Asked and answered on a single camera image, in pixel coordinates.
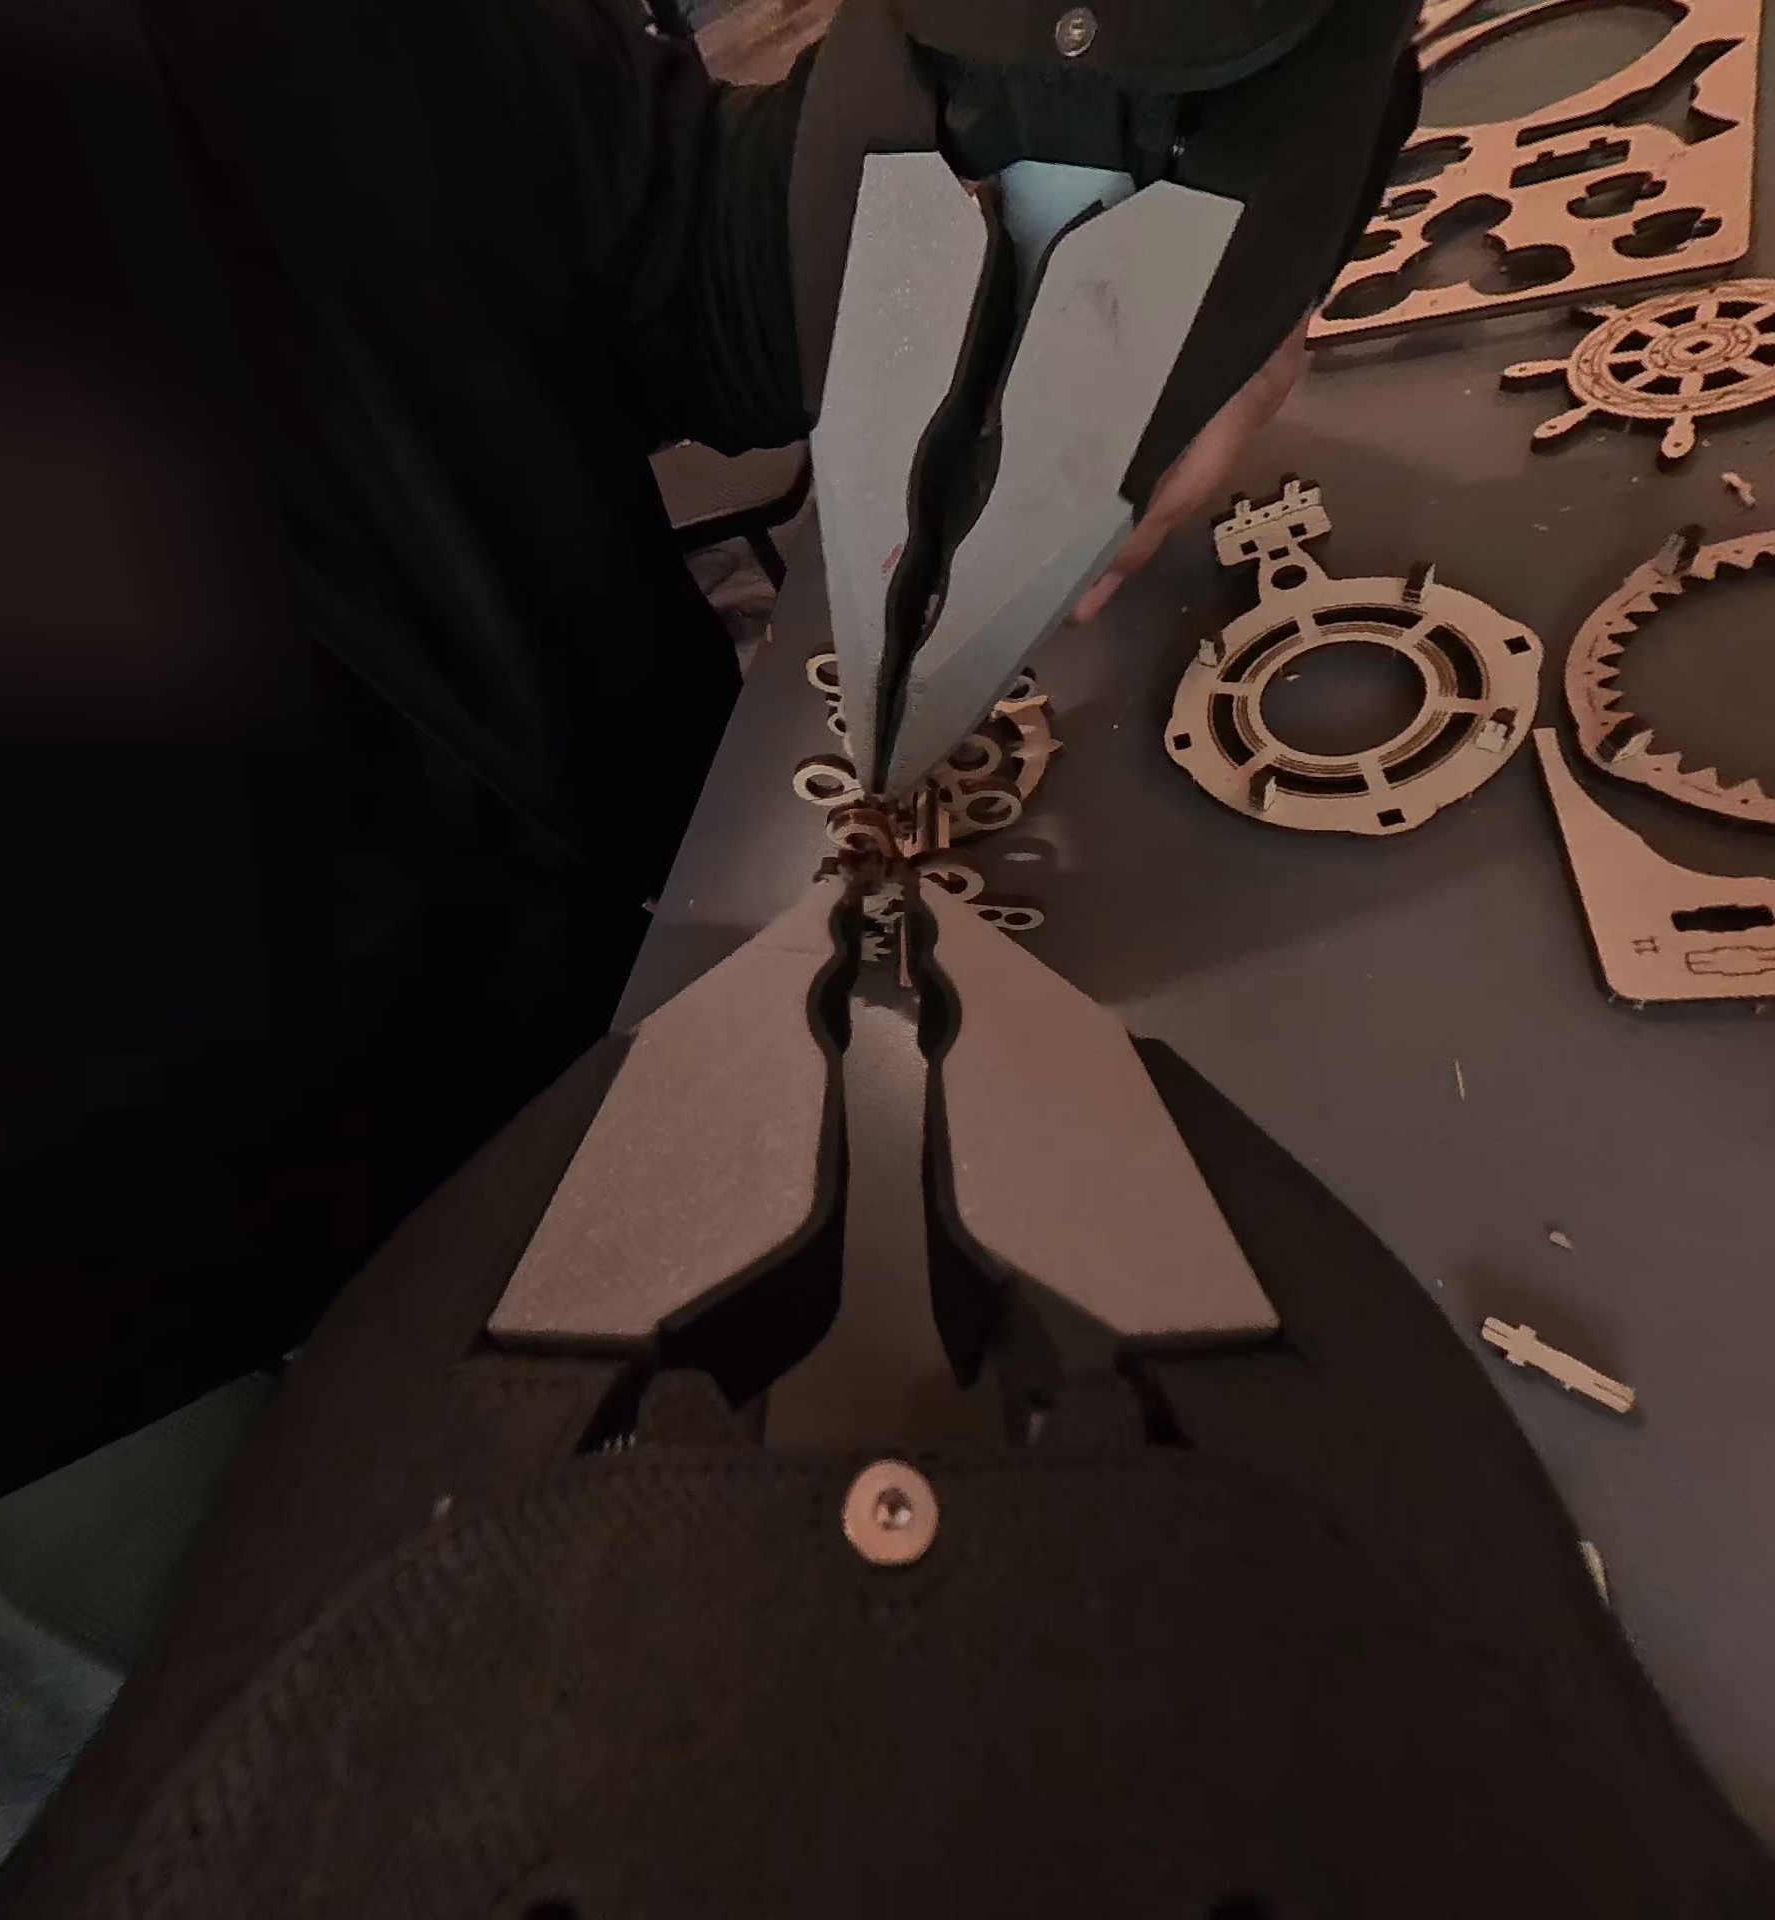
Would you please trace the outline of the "wooden ship wheel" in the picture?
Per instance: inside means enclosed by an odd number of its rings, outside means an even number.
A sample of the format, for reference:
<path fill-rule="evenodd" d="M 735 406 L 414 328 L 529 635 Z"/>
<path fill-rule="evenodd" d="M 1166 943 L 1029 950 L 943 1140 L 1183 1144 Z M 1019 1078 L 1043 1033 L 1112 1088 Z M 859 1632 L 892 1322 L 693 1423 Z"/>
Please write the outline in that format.
<path fill-rule="evenodd" d="M 1655 459 L 1672 470 L 1692 458 L 1703 422 L 1775 403 L 1775 276 L 1589 304 L 1580 318 L 1589 328 L 1563 357 L 1500 373 L 1504 389 L 1556 380 L 1569 395 L 1535 428 L 1535 447 L 1598 422 L 1654 426 Z"/>

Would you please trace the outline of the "punched-out wooden parts sheet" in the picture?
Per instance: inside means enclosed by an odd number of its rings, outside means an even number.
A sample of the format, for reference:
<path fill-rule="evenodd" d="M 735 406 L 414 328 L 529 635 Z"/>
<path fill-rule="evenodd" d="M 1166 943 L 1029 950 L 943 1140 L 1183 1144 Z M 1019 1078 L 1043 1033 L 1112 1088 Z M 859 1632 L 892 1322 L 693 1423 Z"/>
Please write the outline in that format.
<path fill-rule="evenodd" d="M 1737 265 L 1760 2 L 1419 9 L 1426 106 L 1317 346 Z"/>

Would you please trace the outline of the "small wooden pin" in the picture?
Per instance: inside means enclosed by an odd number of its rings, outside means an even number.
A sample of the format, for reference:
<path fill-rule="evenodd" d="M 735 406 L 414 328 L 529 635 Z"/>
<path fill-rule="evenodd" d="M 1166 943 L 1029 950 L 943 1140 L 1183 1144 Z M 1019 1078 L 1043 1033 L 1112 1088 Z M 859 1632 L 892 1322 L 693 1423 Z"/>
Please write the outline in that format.
<path fill-rule="evenodd" d="M 1497 1314 L 1489 1314 L 1480 1320 L 1480 1343 L 1517 1369 L 1552 1381 L 1564 1393 L 1580 1395 L 1618 1418 L 1630 1418 L 1639 1411 L 1639 1395 L 1630 1385 L 1595 1369 L 1589 1363 L 1571 1358 L 1559 1347 L 1552 1347 L 1527 1324 L 1508 1324 Z"/>

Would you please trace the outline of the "person's left hand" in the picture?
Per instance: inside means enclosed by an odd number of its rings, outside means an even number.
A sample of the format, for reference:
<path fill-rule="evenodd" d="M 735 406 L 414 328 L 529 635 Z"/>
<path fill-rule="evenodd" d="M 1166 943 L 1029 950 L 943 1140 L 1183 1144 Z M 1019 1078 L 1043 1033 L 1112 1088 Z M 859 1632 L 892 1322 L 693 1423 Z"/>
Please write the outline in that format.
<path fill-rule="evenodd" d="M 1281 348 L 1227 399 L 1163 473 L 1134 532 L 1071 610 L 1071 625 L 1083 627 L 1092 621 L 1112 602 L 1115 591 L 1159 555 L 1175 532 L 1214 506 L 1246 450 L 1273 425 L 1303 378 L 1311 313 L 1306 310 Z"/>

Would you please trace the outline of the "round wooden frame with stem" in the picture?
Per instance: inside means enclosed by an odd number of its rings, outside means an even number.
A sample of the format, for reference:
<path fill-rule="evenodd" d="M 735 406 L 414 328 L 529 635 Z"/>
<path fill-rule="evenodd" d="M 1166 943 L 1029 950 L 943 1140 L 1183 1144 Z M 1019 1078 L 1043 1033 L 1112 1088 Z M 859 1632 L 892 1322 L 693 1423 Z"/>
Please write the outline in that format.
<path fill-rule="evenodd" d="M 1267 502 L 1235 501 L 1213 530 L 1221 569 L 1256 570 L 1256 605 L 1208 636 L 1163 726 L 1166 756 L 1214 805 L 1262 828 L 1393 837 L 1464 805 L 1517 756 L 1536 719 L 1542 640 L 1451 589 L 1433 563 L 1331 575 L 1318 487 L 1286 478 Z M 1375 743 L 1298 743 L 1284 688 L 1331 658 L 1393 664 L 1408 712 Z"/>

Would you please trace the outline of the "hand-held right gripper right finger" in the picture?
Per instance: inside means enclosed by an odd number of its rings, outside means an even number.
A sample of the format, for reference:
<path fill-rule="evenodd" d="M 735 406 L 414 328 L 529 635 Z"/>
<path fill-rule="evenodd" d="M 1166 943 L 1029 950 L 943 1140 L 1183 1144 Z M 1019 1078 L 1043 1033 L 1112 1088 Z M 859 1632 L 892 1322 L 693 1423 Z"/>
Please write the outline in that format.
<path fill-rule="evenodd" d="M 920 1051 L 929 1296 L 958 1385 L 1279 1334 L 1129 1028 L 945 893 L 920 901 Z"/>

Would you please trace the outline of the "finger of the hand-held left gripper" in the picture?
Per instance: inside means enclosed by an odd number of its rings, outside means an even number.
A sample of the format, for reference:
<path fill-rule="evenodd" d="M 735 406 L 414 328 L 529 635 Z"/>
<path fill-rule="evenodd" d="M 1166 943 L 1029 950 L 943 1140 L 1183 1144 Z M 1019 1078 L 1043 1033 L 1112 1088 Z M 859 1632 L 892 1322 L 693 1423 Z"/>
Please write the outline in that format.
<path fill-rule="evenodd" d="M 1129 465 L 1242 210 L 1227 196 L 1144 186 L 1048 246 L 998 387 L 992 493 L 906 669 L 887 795 L 977 728 L 1118 553 L 1134 522 Z"/>
<path fill-rule="evenodd" d="M 936 151 L 859 170 L 812 433 L 828 635 L 863 786 L 907 786 L 912 658 L 945 578 L 945 521 L 977 433 L 1005 237 Z"/>

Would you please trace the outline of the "wooden ringed model assembly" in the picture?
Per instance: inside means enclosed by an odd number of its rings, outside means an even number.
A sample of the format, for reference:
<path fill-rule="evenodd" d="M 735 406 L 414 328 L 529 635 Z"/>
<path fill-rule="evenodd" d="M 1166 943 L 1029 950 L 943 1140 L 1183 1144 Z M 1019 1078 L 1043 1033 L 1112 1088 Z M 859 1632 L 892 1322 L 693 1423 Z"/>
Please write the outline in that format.
<path fill-rule="evenodd" d="M 892 868 L 865 903 L 859 961 L 869 975 L 899 988 L 911 980 L 906 875 L 1007 937 L 1027 939 L 1043 929 L 1038 899 L 989 879 L 983 844 L 1019 828 L 1062 745 L 1043 679 L 1025 664 L 911 800 L 866 800 L 849 756 L 821 754 L 795 763 L 793 795 L 825 823 L 826 854 L 817 879 L 840 879 L 865 849 Z"/>

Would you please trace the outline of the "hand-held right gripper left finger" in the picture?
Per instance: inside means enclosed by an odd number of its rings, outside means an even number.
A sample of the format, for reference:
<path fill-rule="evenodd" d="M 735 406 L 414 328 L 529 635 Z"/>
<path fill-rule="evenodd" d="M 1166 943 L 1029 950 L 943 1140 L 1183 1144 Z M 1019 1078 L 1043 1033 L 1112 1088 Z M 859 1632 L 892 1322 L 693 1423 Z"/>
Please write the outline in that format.
<path fill-rule="evenodd" d="M 637 1022 L 513 1279 L 498 1347 L 705 1372 L 740 1409 L 841 1305 L 855 901 L 820 881 Z"/>

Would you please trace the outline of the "wooden sheet corner offcut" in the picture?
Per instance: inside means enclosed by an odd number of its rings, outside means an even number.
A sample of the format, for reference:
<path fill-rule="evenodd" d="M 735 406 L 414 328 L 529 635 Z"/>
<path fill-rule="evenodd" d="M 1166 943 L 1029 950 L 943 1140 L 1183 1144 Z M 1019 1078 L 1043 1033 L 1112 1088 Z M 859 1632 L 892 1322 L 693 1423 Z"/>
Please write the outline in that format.
<path fill-rule="evenodd" d="M 1531 733 L 1602 988 L 1635 1007 L 1775 1000 L 1775 881 L 1706 875 L 1647 847 Z"/>

